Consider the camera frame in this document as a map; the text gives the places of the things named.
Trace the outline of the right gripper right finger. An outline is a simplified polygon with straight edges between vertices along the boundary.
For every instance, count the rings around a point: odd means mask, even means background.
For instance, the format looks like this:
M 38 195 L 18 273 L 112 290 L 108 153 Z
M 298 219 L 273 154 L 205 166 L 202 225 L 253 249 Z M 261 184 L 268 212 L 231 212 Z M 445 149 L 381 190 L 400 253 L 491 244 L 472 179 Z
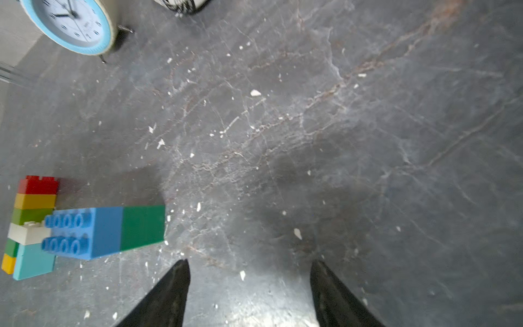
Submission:
M 313 261 L 310 285 L 320 326 L 384 327 L 325 262 Z

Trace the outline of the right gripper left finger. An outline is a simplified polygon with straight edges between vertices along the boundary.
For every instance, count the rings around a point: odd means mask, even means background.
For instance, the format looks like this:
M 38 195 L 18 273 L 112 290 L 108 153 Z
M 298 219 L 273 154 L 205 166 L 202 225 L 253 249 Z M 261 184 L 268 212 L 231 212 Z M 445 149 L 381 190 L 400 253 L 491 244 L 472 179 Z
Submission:
M 188 260 L 179 260 L 117 326 L 182 326 L 190 281 Z

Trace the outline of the dark green lego brick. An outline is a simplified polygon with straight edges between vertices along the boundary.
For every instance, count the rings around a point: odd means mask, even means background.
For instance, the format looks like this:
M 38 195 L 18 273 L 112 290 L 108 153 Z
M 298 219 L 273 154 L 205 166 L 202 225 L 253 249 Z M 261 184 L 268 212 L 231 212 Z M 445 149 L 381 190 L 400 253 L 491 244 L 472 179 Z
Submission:
M 166 207 L 124 207 L 120 251 L 164 241 Z

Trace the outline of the blue long lego brick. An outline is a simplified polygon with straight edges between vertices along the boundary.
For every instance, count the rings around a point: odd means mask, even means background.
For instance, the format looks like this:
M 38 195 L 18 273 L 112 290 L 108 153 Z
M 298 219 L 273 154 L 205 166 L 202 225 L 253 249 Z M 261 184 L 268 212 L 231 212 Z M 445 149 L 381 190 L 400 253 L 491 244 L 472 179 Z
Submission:
M 56 256 L 92 260 L 120 252 L 123 207 L 57 210 L 47 215 L 50 229 L 41 248 Z

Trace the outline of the turquoise lego brick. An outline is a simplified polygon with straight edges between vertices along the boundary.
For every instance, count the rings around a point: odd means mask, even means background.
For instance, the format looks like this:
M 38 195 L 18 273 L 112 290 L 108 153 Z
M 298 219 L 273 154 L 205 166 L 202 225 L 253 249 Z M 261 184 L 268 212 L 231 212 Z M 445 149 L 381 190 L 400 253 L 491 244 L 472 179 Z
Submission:
M 17 281 L 47 273 L 54 269 L 55 256 L 45 252 L 42 244 L 20 245 L 13 278 Z

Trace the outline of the cream long lego brick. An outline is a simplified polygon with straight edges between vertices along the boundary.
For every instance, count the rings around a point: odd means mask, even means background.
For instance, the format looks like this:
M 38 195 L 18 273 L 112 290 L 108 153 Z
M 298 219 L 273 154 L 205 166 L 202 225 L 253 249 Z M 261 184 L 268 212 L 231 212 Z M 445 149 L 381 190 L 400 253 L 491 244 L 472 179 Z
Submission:
M 20 245 L 39 244 L 50 235 L 51 229 L 37 222 L 26 222 L 23 225 L 11 223 L 8 230 L 8 238 Z

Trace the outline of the yellow lego brick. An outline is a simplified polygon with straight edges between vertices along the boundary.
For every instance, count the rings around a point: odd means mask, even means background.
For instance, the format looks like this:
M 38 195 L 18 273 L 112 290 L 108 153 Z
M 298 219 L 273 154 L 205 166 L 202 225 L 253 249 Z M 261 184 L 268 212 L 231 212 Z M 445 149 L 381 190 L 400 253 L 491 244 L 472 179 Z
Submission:
M 9 256 L 4 253 L 4 257 L 1 263 L 1 269 L 8 275 L 13 275 L 16 266 L 16 258 Z
M 55 194 L 23 194 L 18 193 L 15 198 L 14 208 L 41 209 L 54 208 L 57 196 Z

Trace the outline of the lime green lego brick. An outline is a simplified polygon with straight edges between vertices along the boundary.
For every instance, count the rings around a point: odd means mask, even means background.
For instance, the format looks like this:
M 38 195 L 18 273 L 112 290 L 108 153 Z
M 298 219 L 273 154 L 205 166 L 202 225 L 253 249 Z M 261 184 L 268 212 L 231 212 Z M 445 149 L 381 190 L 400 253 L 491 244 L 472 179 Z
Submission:
M 23 226 L 26 222 L 41 223 L 47 215 L 52 215 L 52 208 L 19 209 L 13 210 L 11 222 Z

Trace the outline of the red lego brick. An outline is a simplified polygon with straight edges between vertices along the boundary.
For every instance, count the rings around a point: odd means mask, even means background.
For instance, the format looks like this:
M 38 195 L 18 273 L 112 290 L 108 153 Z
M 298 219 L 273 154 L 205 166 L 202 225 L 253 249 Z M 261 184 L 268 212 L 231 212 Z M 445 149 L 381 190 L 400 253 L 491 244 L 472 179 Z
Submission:
M 26 176 L 19 182 L 17 193 L 31 195 L 56 195 L 59 181 L 54 177 Z

